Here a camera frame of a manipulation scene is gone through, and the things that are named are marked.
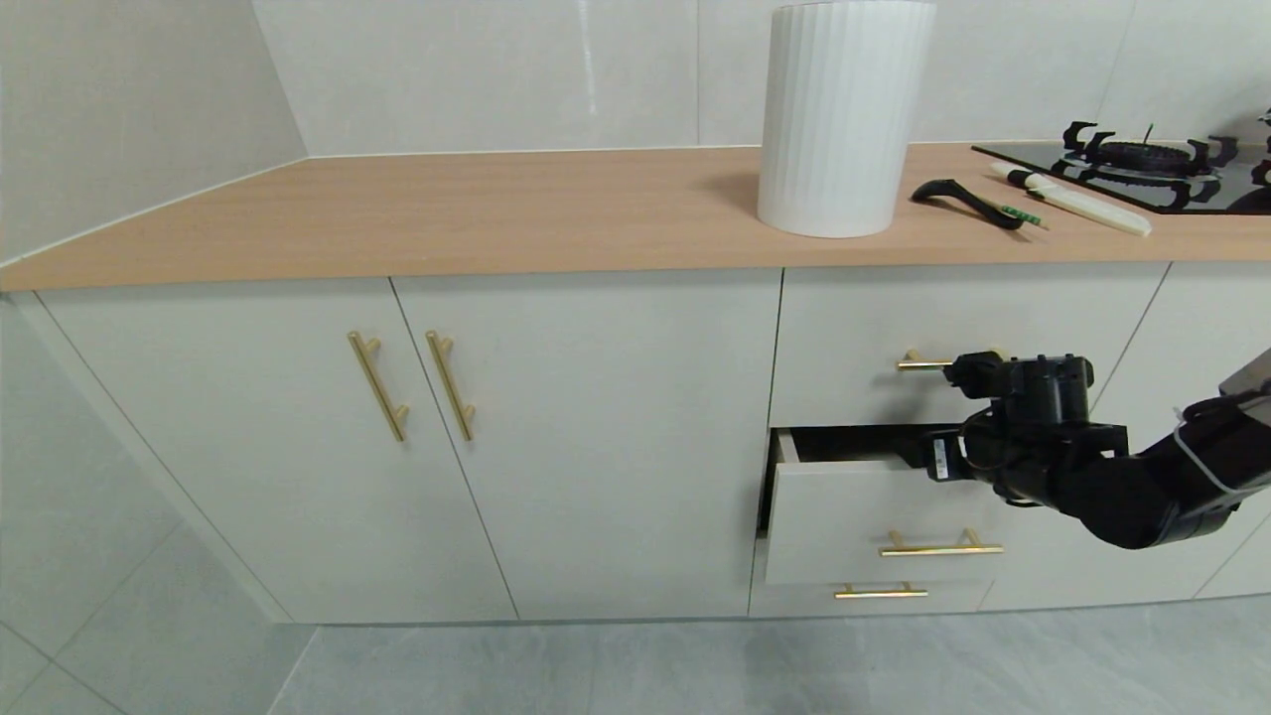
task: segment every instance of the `white cylindrical container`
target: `white cylindrical container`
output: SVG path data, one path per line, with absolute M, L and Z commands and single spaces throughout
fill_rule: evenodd
M 846 0 L 773 13 L 759 217 L 825 237 L 891 225 L 935 5 Z

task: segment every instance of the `wooden countertop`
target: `wooden countertop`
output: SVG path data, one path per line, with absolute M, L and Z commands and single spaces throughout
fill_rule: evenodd
M 996 229 L 902 198 L 887 231 L 791 235 L 755 217 L 759 150 L 309 159 L 0 271 L 4 290 L 388 274 L 1087 260 L 1271 260 L 1271 217 L 1150 215 L 1139 237 L 1024 198 L 965 144 L 910 147 L 902 197 L 957 178 L 1042 215 Z

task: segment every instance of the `white knife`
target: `white knife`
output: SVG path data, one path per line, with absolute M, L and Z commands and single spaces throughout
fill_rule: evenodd
M 1092 221 L 1098 221 L 1135 235 L 1148 235 L 1152 232 L 1152 221 L 1145 216 L 1063 187 L 1032 169 L 1007 161 L 994 161 L 993 170 L 1013 185 L 1027 189 L 1030 194 L 1037 196 L 1060 208 L 1085 216 Z

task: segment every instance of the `tile floor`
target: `tile floor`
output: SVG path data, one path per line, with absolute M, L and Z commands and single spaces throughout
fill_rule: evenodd
M 325 627 L 272 715 L 1271 712 L 1271 597 L 852 620 Z

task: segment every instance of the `gold bar handle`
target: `gold bar handle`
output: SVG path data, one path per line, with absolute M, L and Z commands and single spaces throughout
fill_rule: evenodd
M 389 422 L 393 438 L 398 442 L 405 442 L 405 417 L 411 413 L 411 408 L 408 405 L 394 408 L 389 394 L 384 390 L 384 381 L 380 380 L 380 372 L 375 367 L 375 354 L 380 349 L 380 338 L 372 337 L 370 342 L 366 342 L 362 339 L 362 333 L 352 330 L 348 333 L 348 343 L 353 345 L 357 363 L 362 367 L 362 373 L 366 375 L 366 382 L 371 384 L 371 392 L 375 394 L 375 401 L 384 411 L 384 419 Z
M 899 589 L 892 591 L 855 591 L 852 584 L 843 584 L 843 591 L 834 594 L 836 601 L 853 598 L 927 598 L 930 596 L 924 588 L 914 588 L 909 582 L 900 582 Z
M 896 363 L 896 371 L 900 373 L 943 371 L 952 364 L 952 361 L 927 361 L 916 349 L 907 349 L 905 351 L 905 359 Z
M 1000 544 L 982 544 L 980 535 L 975 530 L 962 530 L 962 538 L 967 544 L 953 544 L 948 546 L 905 546 L 905 540 L 900 532 L 887 532 L 891 537 L 892 547 L 878 550 L 878 556 L 974 556 L 976 554 L 1005 554 L 1007 547 Z
M 437 372 L 441 373 L 441 384 L 446 386 L 446 396 L 450 398 L 450 408 L 455 411 L 455 419 L 459 420 L 459 432 L 464 436 L 464 442 L 473 441 L 473 415 L 477 414 L 477 409 L 472 405 L 464 405 L 464 401 L 459 399 L 459 390 L 455 387 L 455 378 L 450 375 L 450 351 L 455 345 L 455 340 L 449 337 L 442 339 L 437 330 L 428 330 L 425 333 L 428 338 L 428 349 L 432 351 L 432 361 L 437 364 Z

